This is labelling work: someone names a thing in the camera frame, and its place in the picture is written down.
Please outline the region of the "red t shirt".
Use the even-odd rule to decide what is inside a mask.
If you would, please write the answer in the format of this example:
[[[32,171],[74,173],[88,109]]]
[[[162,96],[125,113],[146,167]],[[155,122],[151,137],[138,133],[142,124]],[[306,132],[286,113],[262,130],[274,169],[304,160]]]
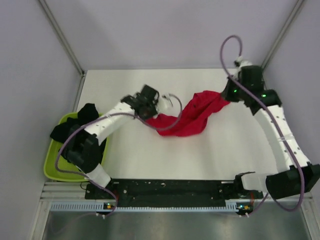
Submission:
[[[228,104],[230,102],[224,100],[219,92],[205,90],[195,93],[182,110],[178,123],[168,130],[157,132],[163,137],[190,137],[201,134],[207,126],[208,118]]]

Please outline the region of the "black t shirt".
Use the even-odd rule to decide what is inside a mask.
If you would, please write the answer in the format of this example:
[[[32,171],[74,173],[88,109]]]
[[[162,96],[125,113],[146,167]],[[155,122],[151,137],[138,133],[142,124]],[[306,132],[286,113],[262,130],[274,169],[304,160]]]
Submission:
[[[86,103],[79,112],[68,113],[60,120],[50,134],[52,141],[43,167],[47,177],[81,182],[85,174],[103,162],[107,141],[98,144],[93,135],[83,129],[64,145],[72,133],[100,116],[95,104]]]

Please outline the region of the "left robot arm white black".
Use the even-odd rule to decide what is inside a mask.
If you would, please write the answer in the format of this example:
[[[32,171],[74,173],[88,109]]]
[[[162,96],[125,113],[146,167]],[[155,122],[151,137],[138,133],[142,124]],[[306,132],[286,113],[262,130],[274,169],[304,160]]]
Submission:
[[[141,92],[126,95],[113,109],[82,129],[75,125],[63,144],[61,156],[74,164],[86,179],[97,184],[96,192],[102,198],[109,198],[114,191],[111,177],[101,165],[103,154],[100,145],[114,131],[136,117],[148,120],[170,107],[170,100],[161,96],[154,88],[144,85]]]

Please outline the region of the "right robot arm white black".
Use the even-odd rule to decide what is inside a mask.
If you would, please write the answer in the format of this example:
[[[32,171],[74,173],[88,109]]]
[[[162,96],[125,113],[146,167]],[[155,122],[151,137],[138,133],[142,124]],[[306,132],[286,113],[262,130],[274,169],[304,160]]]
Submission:
[[[277,92],[264,87],[262,68],[249,61],[235,62],[221,93],[228,102],[243,102],[262,128],[276,162],[276,173],[245,172],[236,175],[233,192],[245,198],[252,190],[268,192],[275,200],[308,193],[320,179],[319,164],[302,152],[288,126]]]

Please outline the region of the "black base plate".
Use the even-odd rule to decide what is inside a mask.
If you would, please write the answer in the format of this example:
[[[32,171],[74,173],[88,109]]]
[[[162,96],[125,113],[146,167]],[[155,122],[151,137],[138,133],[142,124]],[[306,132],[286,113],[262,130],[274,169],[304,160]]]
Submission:
[[[224,207],[230,199],[262,199],[256,190],[236,189],[232,181],[116,179],[106,187],[119,207]]]

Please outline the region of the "aluminium frame post left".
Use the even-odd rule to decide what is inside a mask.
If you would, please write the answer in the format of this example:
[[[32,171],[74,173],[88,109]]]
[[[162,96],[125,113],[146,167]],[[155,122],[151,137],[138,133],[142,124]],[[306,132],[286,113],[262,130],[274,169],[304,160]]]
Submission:
[[[67,38],[65,37],[62,29],[60,28],[53,12],[51,11],[48,3],[46,0],[37,0],[37,2],[39,3],[41,9],[43,10],[46,18],[48,19],[48,22],[50,24],[50,26],[52,27],[60,45],[62,46],[64,52],[66,53],[66,55],[68,56],[69,60],[71,61],[72,65],[75,67],[75,69],[77,70],[78,74],[83,77],[85,74],[85,71],[83,70],[83,68],[81,67],[74,51],[72,50]]]

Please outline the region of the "aluminium frame post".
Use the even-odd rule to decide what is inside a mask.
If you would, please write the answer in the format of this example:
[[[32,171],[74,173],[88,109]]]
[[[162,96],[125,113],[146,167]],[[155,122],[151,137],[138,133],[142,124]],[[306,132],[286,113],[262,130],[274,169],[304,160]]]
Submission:
[[[290,31],[299,14],[301,13],[302,9],[304,8],[306,2],[306,0],[296,0],[294,2],[294,5],[290,10],[287,18],[285,19],[285,22],[283,23],[280,31],[277,33],[276,38],[274,39],[271,47],[267,51],[267,54],[261,63],[262,72],[264,72],[270,65],[271,60],[274,58],[275,54],[277,53],[278,49],[280,48],[281,44],[286,38],[288,32]]]
[[[62,29],[60,28],[53,12],[51,11],[48,3],[46,0],[37,0],[37,2],[39,3],[41,9],[43,10],[46,18],[48,19],[48,22],[50,24],[50,26],[52,27],[60,45],[62,46],[64,52],[66,53],[66,55],[68,56],[69,60],[71,61],[72,65],[75,67],[75,69],[77,70],[78,74],[83,77],[85,74],[85,71],[83,70],[83,68],[81,67],[74,51],[72,50],[67,38],[65,37]]]

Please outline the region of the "aluminium frame post right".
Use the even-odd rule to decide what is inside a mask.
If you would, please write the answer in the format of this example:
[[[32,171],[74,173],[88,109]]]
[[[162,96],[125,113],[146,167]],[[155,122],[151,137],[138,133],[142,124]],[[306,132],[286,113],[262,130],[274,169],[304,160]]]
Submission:
[[[274,58],[275,54],[277,53],[278,49],[280,48],[281,44],[286,38],[288,32],[290,31],[299,14],[301,13],[302,9],[304,8],[306,2],[306,0],[296,0],[294,2],[294,5],[290,10],[287,18],[285,19],[285,22],[283,23],[280,31],[277,33],[276,38],[274,39],[271,47],[267,51],[267,54],[261,63],[262,72],[264,72],[270,65],[271,60]]]

